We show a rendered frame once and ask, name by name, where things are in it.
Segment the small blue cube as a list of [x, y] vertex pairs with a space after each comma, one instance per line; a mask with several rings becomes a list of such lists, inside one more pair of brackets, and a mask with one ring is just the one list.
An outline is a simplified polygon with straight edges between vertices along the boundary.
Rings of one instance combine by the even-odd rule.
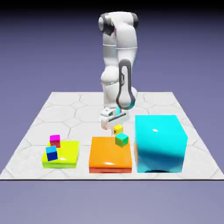
[[53, 161], [58, 159], [57, 148], [55, 145], [46, 147], [46, 156], [48, 161]]

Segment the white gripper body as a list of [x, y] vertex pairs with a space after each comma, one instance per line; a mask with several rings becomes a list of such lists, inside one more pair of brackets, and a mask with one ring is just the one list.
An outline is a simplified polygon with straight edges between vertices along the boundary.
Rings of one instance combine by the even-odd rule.
[[116, 125], [123, 125], [130, 119], [130, 115], [128, 112], [121, 113], [116, 116], [100, 116], [101, 125], [107, 125], [108, 129], [113, 129]]

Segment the large orange box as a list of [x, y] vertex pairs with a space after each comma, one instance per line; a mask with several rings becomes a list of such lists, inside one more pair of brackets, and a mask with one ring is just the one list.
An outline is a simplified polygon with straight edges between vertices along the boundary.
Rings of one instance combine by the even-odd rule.
[[116, 138], [93, 137], [89, 156], [90, 173], [131, 173], [130, 141], [116, 144]]

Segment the large cyan box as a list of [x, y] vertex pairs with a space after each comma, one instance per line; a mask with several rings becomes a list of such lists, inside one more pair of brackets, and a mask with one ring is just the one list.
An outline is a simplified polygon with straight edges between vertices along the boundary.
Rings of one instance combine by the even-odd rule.
[[181, 173], [188, 136], [176, 115], [135, 116], [138, 173]]

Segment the small green cube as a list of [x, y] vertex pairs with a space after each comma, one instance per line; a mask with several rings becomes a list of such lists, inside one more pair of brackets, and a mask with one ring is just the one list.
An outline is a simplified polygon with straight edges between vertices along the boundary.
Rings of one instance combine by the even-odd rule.
[[115, 136], [115, 144], [124, 147], [129, 142], [129, 137], [124, 133], [119, 133]]

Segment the small magenta cube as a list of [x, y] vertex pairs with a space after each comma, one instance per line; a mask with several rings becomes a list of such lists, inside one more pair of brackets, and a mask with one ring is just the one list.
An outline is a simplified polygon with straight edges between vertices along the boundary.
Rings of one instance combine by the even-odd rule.
[[60, 135], [50, 136], [50, 146], [56, 146], [56, 148], [60, 148]]

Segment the large yellow-green box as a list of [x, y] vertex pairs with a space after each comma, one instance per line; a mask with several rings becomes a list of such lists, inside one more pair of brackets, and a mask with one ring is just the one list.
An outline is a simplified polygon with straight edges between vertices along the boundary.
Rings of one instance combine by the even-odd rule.
[[79, 156], [79, 141], [61, 141], [60, 146], [60, 148], [57, 148], [57, 160], [48, 161], [46, 151], [44, 151], [42, 156], [43, 168], [76, 168]]

